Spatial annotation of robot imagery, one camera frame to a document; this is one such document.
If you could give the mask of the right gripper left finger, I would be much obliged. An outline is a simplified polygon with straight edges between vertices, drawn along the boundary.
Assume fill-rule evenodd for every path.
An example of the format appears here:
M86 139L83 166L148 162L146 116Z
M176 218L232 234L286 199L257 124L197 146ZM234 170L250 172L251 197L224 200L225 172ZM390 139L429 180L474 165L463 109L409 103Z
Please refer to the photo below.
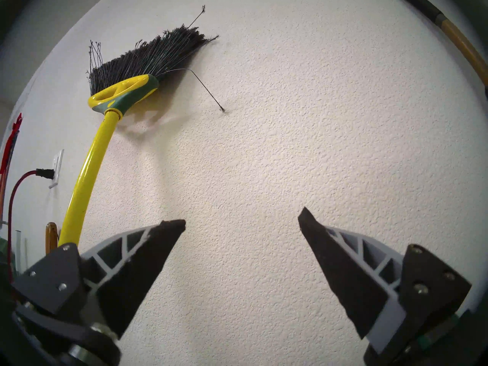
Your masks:
M60 245L13 281L22 302L61 322L100 323L119 339L185 231L185 220L162 221L114 235L79 253Z

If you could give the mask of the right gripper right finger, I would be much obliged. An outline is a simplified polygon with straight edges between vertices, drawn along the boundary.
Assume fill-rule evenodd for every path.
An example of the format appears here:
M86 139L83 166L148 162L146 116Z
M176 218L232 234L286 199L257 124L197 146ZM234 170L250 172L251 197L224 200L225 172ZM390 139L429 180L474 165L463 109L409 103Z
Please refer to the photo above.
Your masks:
M404 255L375 238L319 223L304 207L301 233L361 339L365 355L413 355L457 322L471 283L427 248Z

